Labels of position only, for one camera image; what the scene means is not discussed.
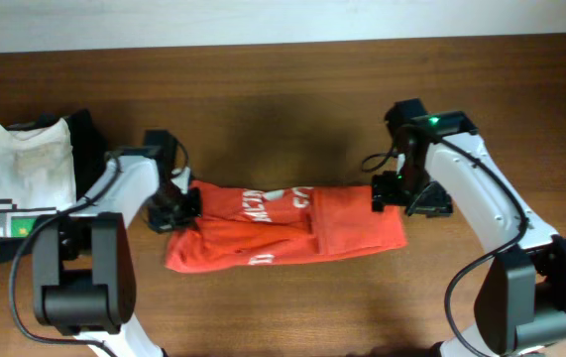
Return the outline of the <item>orange red t-shirt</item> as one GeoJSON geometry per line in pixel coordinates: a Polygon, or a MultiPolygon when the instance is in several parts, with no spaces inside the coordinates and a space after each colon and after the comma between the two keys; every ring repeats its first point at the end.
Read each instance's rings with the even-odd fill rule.
{"type": "Polygon", "coordinates": [[[166,267],[179,273],[331,262],[407,244],[398,210],[373,211],[367,185],[270,191],[192,185],[201,214],[172,234],[165,254],[166,267]]]}

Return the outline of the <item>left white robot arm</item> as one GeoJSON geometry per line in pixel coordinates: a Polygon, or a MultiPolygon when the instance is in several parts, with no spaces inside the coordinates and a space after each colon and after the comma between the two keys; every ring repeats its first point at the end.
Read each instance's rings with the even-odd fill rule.
{"type": "Polygon", "coordinates": [[[98,356],[163,356],[135,314],[137,284],[128,227],[140,210],[157,233],[200,214],[188,167],[175,167],[175,140],[110,154],[104,175],[75,206],[38,219],[32,249],[37,322],[57,330],[43,343],[84,345],[98,356]]]}

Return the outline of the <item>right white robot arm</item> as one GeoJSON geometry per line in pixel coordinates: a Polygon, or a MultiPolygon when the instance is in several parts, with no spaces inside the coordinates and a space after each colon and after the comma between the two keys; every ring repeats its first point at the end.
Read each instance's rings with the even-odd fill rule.
{"type": "Polygon", "coordinates": [[[374,175],[373,209],[434,217],[457,207],[484,250],[448,284],[454,336],[430,355],[538,356],[566,340],[566,238],[521,198],[470,119],[392,109],[385,123],[397,168],[374,175]]]}

